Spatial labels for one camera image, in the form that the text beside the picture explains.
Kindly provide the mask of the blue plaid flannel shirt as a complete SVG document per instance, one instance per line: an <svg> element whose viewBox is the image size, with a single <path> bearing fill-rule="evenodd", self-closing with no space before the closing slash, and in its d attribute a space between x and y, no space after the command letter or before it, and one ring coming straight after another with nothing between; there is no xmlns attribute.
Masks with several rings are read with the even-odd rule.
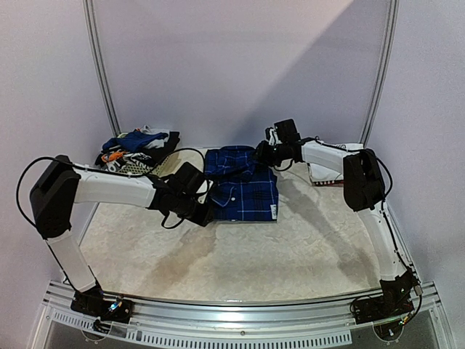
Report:
<svg viewBox="0 0 465 349"><path fill-rule="evenodd" d="M245 145L209 149L204 174L214 182L207 201L216 221L273 222L278 218L277 176Z"/></svg>

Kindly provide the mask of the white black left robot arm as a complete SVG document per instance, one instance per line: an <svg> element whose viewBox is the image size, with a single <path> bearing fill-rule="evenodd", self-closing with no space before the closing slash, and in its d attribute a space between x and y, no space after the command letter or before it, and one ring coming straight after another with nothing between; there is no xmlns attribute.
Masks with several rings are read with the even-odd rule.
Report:
<svg viewBox="0 0 465 349"><path fill-rule="evenodd" d="M125 204L160 212L168 218L175 214L182 222L206 227L214 219L206 201L209 181L192 164L185 162L174 174L123 174L74 164L67 156L51 158L49 166L30 191L36 230L52 255L80 292L79 302L93 316L108 309L100 294L97 279L71 233L70 216L75 204L86 202Z"/></svg>

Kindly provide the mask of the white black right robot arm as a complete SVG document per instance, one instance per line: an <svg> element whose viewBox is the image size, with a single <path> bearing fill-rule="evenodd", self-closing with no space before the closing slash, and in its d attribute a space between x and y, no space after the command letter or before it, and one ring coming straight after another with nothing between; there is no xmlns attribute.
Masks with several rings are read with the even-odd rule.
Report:
<svg viewBox="0 0 465 349"><path fill-rule="evenodd" d="M383 317L392 316L404 303L403 294L394 289L411 289L415 277L402 259L391 220L385 210L386 188L376 154L368 148L343 148L320 140L296 141L271 145L260 142L255 156L268 165L281 165L285 160L316 164L341 174L346 205L362 220L380 267L382 289L390 289L376 301L376 311Z"/></svg>

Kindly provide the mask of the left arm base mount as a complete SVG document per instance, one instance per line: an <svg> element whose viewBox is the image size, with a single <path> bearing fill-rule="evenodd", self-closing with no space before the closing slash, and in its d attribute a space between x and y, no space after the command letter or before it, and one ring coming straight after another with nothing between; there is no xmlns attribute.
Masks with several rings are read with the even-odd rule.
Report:
<svg viewBox="0 0 465 349"><path fill-rule="evenodd" d="M96 285L85 292L75 292L70 309L99 318L101 321L128 324L132 317L134 303L122 296L111 300L105 296L100 285Z"/></svg>

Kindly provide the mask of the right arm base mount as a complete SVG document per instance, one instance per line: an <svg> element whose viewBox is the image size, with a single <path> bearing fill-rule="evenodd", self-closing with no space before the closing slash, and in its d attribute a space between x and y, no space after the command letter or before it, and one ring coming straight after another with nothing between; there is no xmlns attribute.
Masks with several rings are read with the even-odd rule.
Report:
<svg viewBox="0 0 465 349"><path fill-rule="evenodd" d="M349 311L356 324L401 316L399 325L405 326L422 305L423 289L419 280L406 273L394 281L380 280L380 285L380 296L357 297L350 303Z"/></svg>

